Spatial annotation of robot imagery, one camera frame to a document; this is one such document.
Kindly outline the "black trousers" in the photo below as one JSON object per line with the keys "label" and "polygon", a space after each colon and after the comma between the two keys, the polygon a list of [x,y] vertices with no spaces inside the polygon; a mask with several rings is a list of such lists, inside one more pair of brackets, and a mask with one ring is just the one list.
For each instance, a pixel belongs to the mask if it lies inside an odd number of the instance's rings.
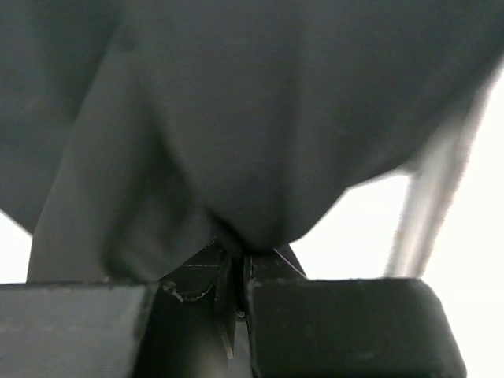
{"label": "black trousers", "polygon": [[293,242],[502,53],[500,1],[4,1],[1,207],[28,279]]}

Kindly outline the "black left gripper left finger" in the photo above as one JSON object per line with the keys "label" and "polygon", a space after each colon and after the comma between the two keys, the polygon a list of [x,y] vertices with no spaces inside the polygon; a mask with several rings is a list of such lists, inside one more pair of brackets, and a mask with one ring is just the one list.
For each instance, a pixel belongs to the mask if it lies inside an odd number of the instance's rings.
{"label": "black left gripper left finger", "polygon": [[1,287],[4,377],[223,377],[234,331],[232,260],[216,244],[155,283]]}

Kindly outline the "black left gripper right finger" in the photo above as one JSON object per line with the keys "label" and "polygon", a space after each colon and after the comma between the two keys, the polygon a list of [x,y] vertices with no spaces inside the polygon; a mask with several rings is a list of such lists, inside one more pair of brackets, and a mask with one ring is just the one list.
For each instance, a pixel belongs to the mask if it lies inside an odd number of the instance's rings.
{"label": "black left gripper right finger", "polygon": [[422,280],[308,280],[279,252],[244,260],[256,377],[457,377],[467,370]]}

